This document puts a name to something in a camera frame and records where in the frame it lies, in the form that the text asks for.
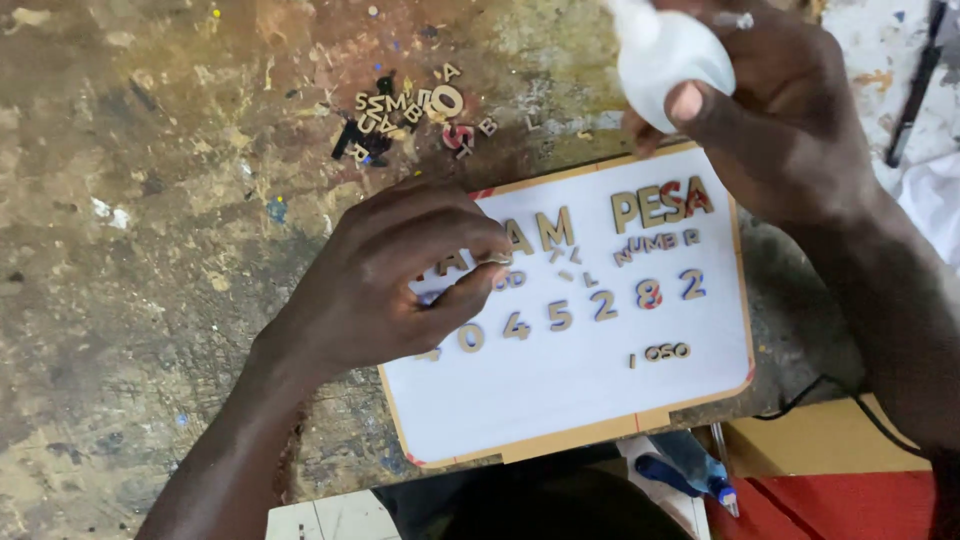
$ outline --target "workbench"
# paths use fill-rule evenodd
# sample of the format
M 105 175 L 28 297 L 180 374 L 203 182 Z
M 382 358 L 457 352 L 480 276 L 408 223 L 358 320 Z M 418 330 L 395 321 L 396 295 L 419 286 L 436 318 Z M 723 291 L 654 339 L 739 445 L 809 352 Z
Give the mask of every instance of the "workbench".
M 23 8 L 0 13 L 4 538 L 131 537 L 350 206 L 413 175 L 476 190 L 629 152 L 594 2 Z M 357 92 L 394 70 L 397 87 L 436 86 L 446 62 L 462 71 L 457 122 L 499 125 L 471 156 L 424 119 L 382 166 L 331 157 Z M 739 217 L 756 378 L 672 429 L 779 408 L 821 372 L 861 375 L 803 253 Z M 402 455 L 375 369 L 304 415 L 288 502 L 437 473 Z

